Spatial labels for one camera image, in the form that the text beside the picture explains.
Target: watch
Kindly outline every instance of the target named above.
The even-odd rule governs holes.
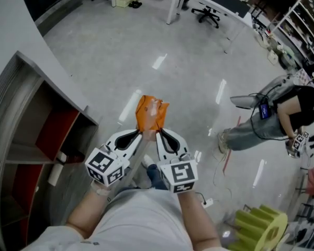
[[[91,182],[91,189],[100,196],[108,196],[110,192],[109,190],[107,190],[106,186],[96,183],[95,180],[92,180]]]

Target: orange bag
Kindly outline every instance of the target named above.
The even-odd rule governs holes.
[[[140,132],[164,127],[166,110],[170,104],[153,96],[143,95],[137,104],[136,120]]]

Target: black t-shirt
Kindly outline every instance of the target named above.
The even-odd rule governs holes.
[[[309,126],[314,122],[314,87],[295,86],[288,94],[278,99],[277,103],[282,103],[295,96],[298,96],[301,112],[289,116],[294,131],[302,126]],[[286,135],[282,125],[281,131]]]

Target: sneaker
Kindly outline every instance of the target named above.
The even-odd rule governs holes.
[[[228,145],[225,141],[225,133],[221,132],[218,134],[218,144],[219,144],[219,149],[220,152],[223,154],[226,154],[229,150]]]
[[[150,156],[147,154],[144,155],[143,161],[142,161],[142,166],[147,169],[149,166],[155,164],[155,162],[151,159]]]

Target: desk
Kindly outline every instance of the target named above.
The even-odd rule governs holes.
[[[171,24],[172,19],[175,15],[176,11],[176,5],[178,0],[172,0],[171,7],[169,10],[169,14],[167,16],[166,24]],[[245,27],[250,27],[252,29],[252,18],[251,14],[248,12],[244,18],[241,18],[238,16],[238,14],[235,14],[234,12],[230,11],[229,9],[221,6],[220,4],[215,3],[212,0],[196,0],[200,3],[203,3],[206,6],[211,7],[212,9],[215,9],[216,11],[219,11],[221,14],[227,14],[227,17],[233,19],[235,21],[235,25],[231,27],[227,33],[228,40],[231,41],[230,45],[224,49],[225,53],[228,53],[230,47],[232,46],[235,39],[242,33],[242,31],[245,29]],[[181,8],[183,6],[184,0],[181,0],[179,7],[176,11],[177,15],[180,15]],[[111,5],[115,6],[115,0],[111,0]]]

